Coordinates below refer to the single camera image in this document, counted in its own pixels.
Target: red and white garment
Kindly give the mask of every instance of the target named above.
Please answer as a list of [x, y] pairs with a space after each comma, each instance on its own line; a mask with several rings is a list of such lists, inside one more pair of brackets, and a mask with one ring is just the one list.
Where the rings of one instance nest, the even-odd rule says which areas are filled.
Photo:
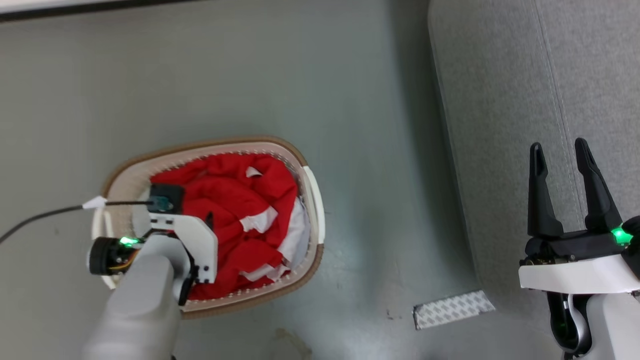
[[298, 185], [272, 156], [209, 156], [156, 174], [151, 182], [183, 186], [183, 214], [203, 220], [213, 214], [218, 274], [212, 284], [195, 285], [191, 300], [273, 283], [306, 248], [308, 219]]

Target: black cable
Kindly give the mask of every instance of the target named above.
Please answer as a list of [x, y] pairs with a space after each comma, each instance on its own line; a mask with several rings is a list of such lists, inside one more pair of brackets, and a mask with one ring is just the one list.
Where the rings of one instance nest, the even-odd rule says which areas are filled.
[[[153, 205], [153, 201], [109, 201], [106, 202], [105, 206], [117, 206], [117, 205]], [[82, 205], [69, 206], [68, 208], [62, 208], [57, 210], [48, 211], [46, 213], [38, 214], [28, 219], [21, 221], [16, 226], [12, 227], [11, 230], [7, 231], [4, 235], [0, 236], [0, 244], [4, 242], [9, 236], [13, 235], [16, 231], [20, 230], [25, 225], [34, 222], [36, 220], [40, 220], [41, 218], [51, 217], [53, 215], [58, 215], [62, 213], [68, 213], [70, 211], [82, 210], [84, 209]]]

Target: laundry basket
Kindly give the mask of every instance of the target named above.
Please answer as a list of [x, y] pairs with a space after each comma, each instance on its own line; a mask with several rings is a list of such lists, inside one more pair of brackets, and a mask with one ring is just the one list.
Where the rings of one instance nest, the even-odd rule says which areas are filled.
[[[213, 140], [142, 155], [127, 161], [107, 178], [102, 196], [108, 201], [138, 199], [150, 186], [149, 179], [153, 175], [182, 166], [197, 158], [226, 153], [270, 154], [287, 165], [298, 184], [299, 196], [307, 209], [310, 220], [311, 232], [307, 254], [296, 268], [273, 284], [257, 289], [239, 290], [220, 299], [187, 301], [182, 308], [184, 318], [200, 318], [230, 313], [290, 293], [311, 279], [322, 260], [324, 208], [316, 178], [302, 154], [293, 145], [278, 138]], [[93, 214], [92, 239], [99, 236], [134, 236], [132, 208], [118, 206], [97, 209]], [[120, 280], [118, 275], [103, 276], [102, 278], [111, 289], [115, 289]]]

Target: red fabric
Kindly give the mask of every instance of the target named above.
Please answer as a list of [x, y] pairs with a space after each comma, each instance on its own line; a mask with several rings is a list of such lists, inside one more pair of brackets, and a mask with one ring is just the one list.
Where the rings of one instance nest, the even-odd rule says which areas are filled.
[[[247, 177], [248, 167], [262, 176]], [[298, 194], [296, 181], [284, 163], [264, 154], [221, 154], [162, 172], [152, 177], [151, 182], [183, 186], [183, 214], [202, 220], [210, 212], [213, 214], [213, 231], [218, 237], [218, 274], [213, 284], [195, 285], [191, 300], [216, 299], [273, 282], [267, 277], [250, 282], [239, 273], [253, 272], [265, 264], [275, 267], [282, 262], [277, 248], [287, 235]], [[270, 206], [278, 212], [271, 227], [264, 234], [256, 230], [244, 232], [240, 219], [258, 215]]]

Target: stitching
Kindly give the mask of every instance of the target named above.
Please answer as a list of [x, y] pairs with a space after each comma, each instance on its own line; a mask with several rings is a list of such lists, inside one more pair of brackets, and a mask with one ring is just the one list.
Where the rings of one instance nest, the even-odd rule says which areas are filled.
[[[543, 31], [543, 23], [542, 23], [542, 21], [540, 21], [540, 15], [539, 15], [539, 13], [538, 13], [538, 7], [537, 7], [537, 4], [536, 4], [536, 0], [531, 0], [529, 10], [531, 11], [531, 16], [532, 16], [532, 20], [533, 20], [533, 21], [536, 21], [536, 15], [538, 15], [538, 16], [537, 16], [537, 18], [538, 18], [538, 26], [540, 27], [540, 31], [542, 32], [542, 31]], [[565, 164], [565, 167], [566, 167], [566, 170], [567, 170], [567, 178], [569, 179], [569, 182], [571, 182], [571, 181], [573, 180], [573, 183], [574, 183], [574, 185], [575, 185], [575, 178], [574, 178], [574, 179], [572, 179], [572, 174], [573, 174], [573, 172], [571, 171], [571, 166], [570, 166], [570, 165], [571, 165], [571, 161], [569, 161], [569, 160], [567, 159], [567, 149], [568, 149], [568, 146], [567, 146], [567, 144], [565, 143], [566, 135], [564, 135], [564, 136], [563, 136], [563, 130], [564, 130], [564, 123], [565, 123], [565, 121], [562, 119], [562, 113], [561, 113], [560, 106], [559, 106], [559, 104], [557, 104], [557, 103], [556, 103], [556, 100], [557, 100], [557, 99], [556, 99], [556, 97], [557, 97], [557, 96], [556, 96], [556, 95], [554, 95], [554, 89], [552, 89], [552, 88], [551, 88], [552, 81], [551, 81], [551, 77], [549, 76], [549, 73], [551, 72], [551, 61], [550, 61], [550, 55], [549, 55], [549, 52], [548, 52], [548, 51], [546, 51], [545, 49], [543, 49], [543, 47], [542, 47], [542, 42], [543, 42], [543, 41], [541, 40], [541, 38], [540, 38], [540, 34], [538, 33], [538, 30], [537, 30], [537, 29], [536, 29], [536, 38], [538, 38], [538, 45], [540, 46], [541, 54], [542, 54], [543, 56], [544, 56], [544, 54], [545, 54], [545, 53], [547, 54], [546, 61], [547, 61], [547, 65], [548, 65], [548, 66], [545, 66], [545, 75], [547, 76], [547, 86], [549, 87], [549, 92], [550, 92], [550, 94], [551, 94], [551, 101], [552, 101], [552, 102], [553, 102], [553, 104], [554, 104], [554, 116], [556, 117], [556, 124], [557, 124], [557, 126], [558, 126], [558, 131], [560, 132], [560, 142], [561, 142], [561, 145], [562, 145], [562, 147], [563, 147], [563, 158], [564, 158], [564, 164]], [[572, 192], [572, 193], [573, 193], [573, 202], [574, 202], [574, 205], [577, 205], [578, 209], [579, 209], [579, 210], [580, 210], [580, 212], [582, 213], [582, 207], [580, 206], [580, 202], [579, 202], [579, 201], [578, 201], [578, 199], [577, 199], [576, 192]], [[577, 223], [578, 223], [578, 224], [580, 224], [580, 216], [579, 216], [578, 214], [576, 214], [575, 218], [578, 220], [578, 222], [577, 222]]]
[[[548, 33], [547, 26], [545, 25], [545, 15], [544, 15], [543, 12], [539, 12], [539, 14], [540, 14], [540, 19], [541, 19], [540, 20], [540, 24], [542, 25], [542, 28], [544, 29], [544, 32]], [[547, 54], [549, 56], [549, 64], [551, 65], [553, 74], [557, 74], [556, 66], [554, 65], [554, 61], [553, 61], [553, 55], [552, 55], [551, 50], [550, 50], [550, 45], [549, 45], [549, 50], [547, 51]], [[564, 118], [566, 120], [568, 120], [566, 112], [563, 111], [563, 109], [565, 110], [566, 107], [564, 106], [564, 99], [562, 98], [562, 92], [560, 91], [560, 81], [557, 79], [557, 76], [554, 76], [554, 83], [556, 84], [556, 94], [557, 94], [558, 98], [560, 98], [560, 103], [561, 103], [561, 107], [559, 109], [560, 110], [560, 116], [561, 117], [564, 116]], [[571, 140], [573, 137], [571, 136], [571, 130], [569, 128], [568, 121], [563, 121], [563, 124], [564, 124], [564, 130], [565, 130], [566, 137], [568, 138], [567, 139], [567, 143], [568, 143], [569, 140]], [[575, 163], [574, 165], [577, 168], [578, 164], [577, 164], [577, 160], [575, 159], [575, 155], [572, 154], [571, 152], [569, 152], [569, 157], [570, 157], [571, 161], [573, 163]], [[582, 186], [579, 186], [578, 179], [575, 176], [575, 172], [569, 171], [569, 174], [573, 178], [573, 183], [575, 184], [575, 189], [577, 190], [578, 195], [580, 195], [581, 199], [585, 199], [584, 192], [583, 192], [584, 189], [582, 188]], [[584, 211], [584, 208], [582, 207], [582, 203], [581, 203], [580, 199], [577, 199], [577, 200], [578, 200], [578, 206], [580, 208], [580, 213], [582, 214], [582, 216], [586, 216], [586, 213]]]

